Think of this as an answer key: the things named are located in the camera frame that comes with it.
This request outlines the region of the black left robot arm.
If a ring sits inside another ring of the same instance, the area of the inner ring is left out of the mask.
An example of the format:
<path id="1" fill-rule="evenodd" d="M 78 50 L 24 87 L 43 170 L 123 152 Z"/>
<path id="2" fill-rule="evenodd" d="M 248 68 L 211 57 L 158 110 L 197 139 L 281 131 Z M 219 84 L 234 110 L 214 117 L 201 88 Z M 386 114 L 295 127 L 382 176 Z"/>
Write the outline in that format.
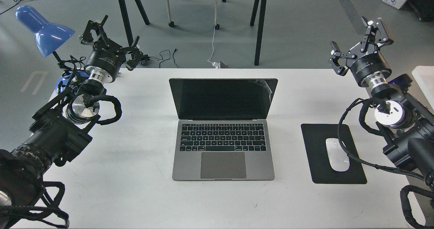
<path id="1" fill-rule="evenodd" d="M 19 220 L 40 221 L 57 228 L 69 228 L 69 215 L 59 208 L 65 193 L 61 182 L 45 181 L 43 175 L 76 158 L 92 141 L 94 125 L 109 125 L 121 118 L 120 101 L 107 95 L 106 82 L 113 82 L 122 64 L 133 70 L 143 53 L 136 37 L 128 47 L 110 40 L 101 23 L 88 21 L 81 43 L 93 51 L 85 72 L 88 78 L 72 83 L 77 68 L 58 95 L 33 116 L 32 135 L 9 152 L 1 150 L 1 228 Z"/>

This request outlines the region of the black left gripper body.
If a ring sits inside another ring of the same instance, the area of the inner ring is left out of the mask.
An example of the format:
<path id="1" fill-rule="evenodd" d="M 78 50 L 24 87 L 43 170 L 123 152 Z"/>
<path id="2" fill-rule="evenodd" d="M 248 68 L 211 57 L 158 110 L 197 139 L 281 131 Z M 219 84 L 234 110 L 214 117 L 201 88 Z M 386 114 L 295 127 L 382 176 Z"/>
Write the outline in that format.
<path id="1" fill-rule="evenodd" d="M 103 41 L 93 42 L 93 51 L 85 64 L 88 75 L 93 70 L 103 73 L 103 83 L 112 83 L 117 78 L 121 65 L 126 61 L 125 53 L 121 52 L 122 46 L 109 42 L 108 46 Z"/>

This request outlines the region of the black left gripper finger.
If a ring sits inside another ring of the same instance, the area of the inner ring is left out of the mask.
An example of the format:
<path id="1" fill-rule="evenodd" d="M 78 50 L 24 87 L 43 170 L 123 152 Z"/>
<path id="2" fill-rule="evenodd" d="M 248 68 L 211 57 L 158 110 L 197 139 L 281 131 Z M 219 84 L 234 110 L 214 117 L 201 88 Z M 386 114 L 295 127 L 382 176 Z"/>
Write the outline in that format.
<path id="1" fill-rule="evenodd" d="M 91 45 L 91 46 L 110 46 L 109 38 L 105 33 L 103 26 L 108 19 L 108 15 L 105 15 L 101 22 L 93 22 L 89 20 L 84 32 L 79 37 L 80 43 L 82 45 Z M 97 41 L 94 40 L 92 35 L 92 30 L 95 31 L 96 36 L 98 38 Z"/>
<path id="2" fill-rule="evenodd" d="M 143 52 L 137 47 L 139 39 L 137 36 L 131 46 L 121 48 L 121 62 L 126 65 L 127 70 L 134 70 L 143 57 Z"/>

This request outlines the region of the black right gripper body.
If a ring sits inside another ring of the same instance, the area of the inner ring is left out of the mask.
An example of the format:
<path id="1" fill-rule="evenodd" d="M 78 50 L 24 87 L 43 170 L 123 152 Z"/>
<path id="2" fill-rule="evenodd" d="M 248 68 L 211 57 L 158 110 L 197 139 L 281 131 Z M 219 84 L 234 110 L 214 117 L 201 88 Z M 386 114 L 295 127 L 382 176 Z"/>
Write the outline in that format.
<path id="1" fill-rule="evenodd" d="M 357 56 L 356 59 L 349 59 L 349 68 L 360 87 L 368 87 L 365 79 L 371 74 L 381 72 L 385 78 L 388 78 L 392 73 L 377 44 L 368 44 L 367 51 L 363 53 L 361 43 L 358 43 L 349 50 L 349 53 Z"/>

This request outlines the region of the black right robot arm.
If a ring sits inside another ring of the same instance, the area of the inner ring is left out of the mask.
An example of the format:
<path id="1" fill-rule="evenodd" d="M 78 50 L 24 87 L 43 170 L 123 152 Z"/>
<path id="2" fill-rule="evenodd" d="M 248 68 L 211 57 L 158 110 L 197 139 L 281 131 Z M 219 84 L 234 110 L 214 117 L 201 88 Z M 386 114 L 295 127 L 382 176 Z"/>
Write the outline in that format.
<path id="1" fill-rule="evenodd" d="M 360 164 L 386 172 L 417 178 L 428 186 L 428 190 L 407 185 L 400 190 L 400 202 L 406 222 L 416 229 L 428 226 L 417 222 L 412 214 L 408 194 L 413 192 L 433 200 L 434 173 L 434 117 L 414 98 L 408 89 L 412 79 L 402 74 L 387 81 L 392 70 L 381 54 L 381 47 L 394 41 L 388 36 L 383 23 L 361 17 L 365 34 L 350 50 L 342 51 L 336 42 L 331 42 L 329 64 L 337 75 L 352 73 L 359 87 L 370 91 L 370 98 L 355 99 L 341 116 L 337 127 L 337 138 L 349 158 Z M 368 133 L 381 136 L 386 141 L 383 154 L 394 164 L 393 167 L 364 161 L 349 150 L 341 140 L 341 126 L 353 107 L 361 104 L 359 123 Z"/>

